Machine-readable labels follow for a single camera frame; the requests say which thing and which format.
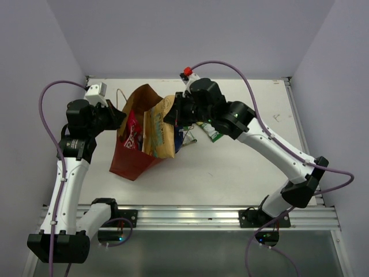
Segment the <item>small green snack packet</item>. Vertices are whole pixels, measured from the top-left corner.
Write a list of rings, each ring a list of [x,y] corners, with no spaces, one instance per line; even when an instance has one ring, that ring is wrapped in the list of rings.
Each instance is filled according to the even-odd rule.
[[[190,144],[194,144],[197,142],[197,139],[192,134],[194,126],[185,126],[180,129],[180,137],[182,138],[182,146],[185,147]]]

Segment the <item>pink Real chips bag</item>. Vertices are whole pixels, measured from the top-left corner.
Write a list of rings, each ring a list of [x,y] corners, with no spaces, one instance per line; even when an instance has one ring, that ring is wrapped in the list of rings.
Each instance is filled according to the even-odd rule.
[[[131,110],[126,123],[127,137],[123,141],[123,146],[128,149],[141,150],[142,128],[136,119],[134,111]]]

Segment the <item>tan popcorn chips bag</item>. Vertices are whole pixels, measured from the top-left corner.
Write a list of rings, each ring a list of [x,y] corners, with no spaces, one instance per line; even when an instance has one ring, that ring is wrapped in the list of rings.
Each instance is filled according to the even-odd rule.
[[[174,95],[168,95],[144,112],[142,151],[145,154],[159,159],[175,157],[174,126],[164,122],[174,99]]]

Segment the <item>red paper bag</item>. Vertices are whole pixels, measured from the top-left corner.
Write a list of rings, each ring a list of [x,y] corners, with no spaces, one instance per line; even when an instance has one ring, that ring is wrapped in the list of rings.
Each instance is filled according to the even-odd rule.
[[[134,181],[149,168],[166,160],[155,158],[143,153],[142,151],[128,149],[123,146],[123,141],[127,137],[126,123],[130,111],[134,111],[136,119],[141,125],[143,142],[144,112],[150,110],[162,99],[163,98],[159,96],[148,84],[144,84],[138,87],[129,96],[122,110],[127,115],[127,118],[123,120],[123,123],[117,131],[115,152],[112,158],[110,172],[120,177]]]

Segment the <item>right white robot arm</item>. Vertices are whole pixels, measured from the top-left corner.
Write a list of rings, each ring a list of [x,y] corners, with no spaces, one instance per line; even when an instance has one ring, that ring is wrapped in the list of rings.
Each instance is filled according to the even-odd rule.
[[[287,144],[277,144],[279,136],[259,121],[255,111],[240,102],[228,102],[219,85],[209,78],[193,74],[183,76],[184,92],[177,92],[174,104],[164,117],[173,126],[210,124],[215,131],[251,147],[280,169],[287,181],[279,190],[266,196],[257,209],[257,220],[271,226],[291,207],[305,208],[315,193],[329,162],[323,156],[314,158]]]

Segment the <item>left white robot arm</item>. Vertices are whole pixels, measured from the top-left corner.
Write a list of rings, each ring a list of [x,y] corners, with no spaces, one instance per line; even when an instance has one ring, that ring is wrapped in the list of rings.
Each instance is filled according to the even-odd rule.
[[[97,146],[96,137],[103,131],[119,129],[126,114],[110,100],[92,105],[78,99],[67,105],[66,117],[58,143],[58,169],[51,202],[39,232],[30,234],[27,240],[29,249],[48,264],[84,263],[99,228],[114,226],[120,219],[118,205],[112,198],[94,199],[81,218],[77,217],[77,208]]]

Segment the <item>green snack bag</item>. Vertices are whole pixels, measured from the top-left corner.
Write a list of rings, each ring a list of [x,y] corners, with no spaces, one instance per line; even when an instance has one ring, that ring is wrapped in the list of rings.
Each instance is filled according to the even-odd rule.
[[[215,143],[222,138],[222,134],[219,133],[211,124],[206,122],[197,122],[197,125],[207,134],[210,140]]]

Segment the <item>aluminium mounting rail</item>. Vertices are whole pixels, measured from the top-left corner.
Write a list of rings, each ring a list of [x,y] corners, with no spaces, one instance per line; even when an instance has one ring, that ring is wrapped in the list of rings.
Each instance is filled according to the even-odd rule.
[[[246,206],[173,206],[173,205],[120,205],[119,210],[127,214],[129,210],[135,210],[133,220],[136,230],[206,230],[206,231],[250,231],[256,227],[244,228],[244,216],[239,211]],[[286,231],[333,231],[340,230],[341,226],[334,208],[324,206],[307,207],[306,209],[294,209],[281,222],[289,223],[272,224],[264,230]]]

